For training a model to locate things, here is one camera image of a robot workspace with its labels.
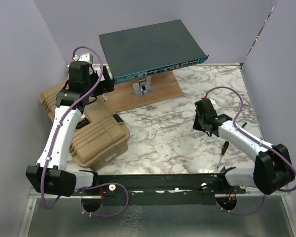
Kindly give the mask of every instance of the wooden board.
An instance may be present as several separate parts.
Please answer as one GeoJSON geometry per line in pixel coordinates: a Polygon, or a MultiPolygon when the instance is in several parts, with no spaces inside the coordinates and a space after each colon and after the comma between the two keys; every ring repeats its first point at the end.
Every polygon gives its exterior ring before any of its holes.
{"type": "Polygon", "coordinates": [[[183,92],[173,72],[161,73],[151,77],[152,93],[137,96],[132,80],[115,85],[115,90],[107,94],[108,102],[116,112],[138,108],[144,105],[183,96],[183,92]]]}

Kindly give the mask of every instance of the red wire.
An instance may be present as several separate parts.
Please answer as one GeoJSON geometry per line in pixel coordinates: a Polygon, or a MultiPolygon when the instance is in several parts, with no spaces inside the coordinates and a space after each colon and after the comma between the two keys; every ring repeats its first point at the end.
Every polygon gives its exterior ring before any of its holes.
{"type": "Polygon", "coordinates": [[[103,187],[100,187],[101,199],[103,199],[103,187]]]}
{"type": "Polygon", "coordinates": [[[234,192],[235,192],[235,190],[232,190],[232,192],[231,192],[231,194],[229,194],[229,197],[228,197],[228,198],[230,198],[231,195],[232,195],[234,192]]]}

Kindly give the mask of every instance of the metal stand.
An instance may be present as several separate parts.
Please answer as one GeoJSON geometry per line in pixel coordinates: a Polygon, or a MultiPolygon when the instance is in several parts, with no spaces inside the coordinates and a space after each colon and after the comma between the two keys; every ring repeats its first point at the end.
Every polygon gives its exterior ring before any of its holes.
{"type": "Polygon", "coordinates": [[[152,93],[151,76],[139,79],[138,83],[133,84],[133,88],[137,96],[152,93]]]}

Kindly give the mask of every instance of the screwdriver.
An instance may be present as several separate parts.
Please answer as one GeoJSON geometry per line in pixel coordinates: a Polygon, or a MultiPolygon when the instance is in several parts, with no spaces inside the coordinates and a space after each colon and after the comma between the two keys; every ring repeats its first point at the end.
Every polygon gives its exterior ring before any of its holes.
{"type": "MultiPolygon", "coordinates": [[[[244,128],[246,125],[247,125],[247,123],[245,122],[241,127],[244,128]]],[[[221,165],[222,158],[223,158],[223,156],[225,155],[228,146],[229,146],[229,142],[228,142],[228,141],[225,141],[225,143],[224,143],[223,146],[222,146],[221,158],[220,158],[219,163],[218,163],[218,165],[217,165],[217,169],[218,169],[219,166],[221,165]]]]}

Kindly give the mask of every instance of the tan plastic case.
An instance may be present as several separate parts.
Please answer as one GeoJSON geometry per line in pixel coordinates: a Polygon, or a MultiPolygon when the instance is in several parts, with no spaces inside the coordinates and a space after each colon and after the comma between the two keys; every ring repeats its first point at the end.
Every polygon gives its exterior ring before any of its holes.
{"type": "MultiPolygon", "coordinates": [[[[51,120],[55,116],[56,95],[64,84],[65,81],[40,94],[39,101],[51,120]]],[[[103,96],[87,105],[83,114],[90,124],[75,130],[69,151],[79,166],[97,171],[127,151],[129,129],[115,119],[115,111],[103,96]]]]}

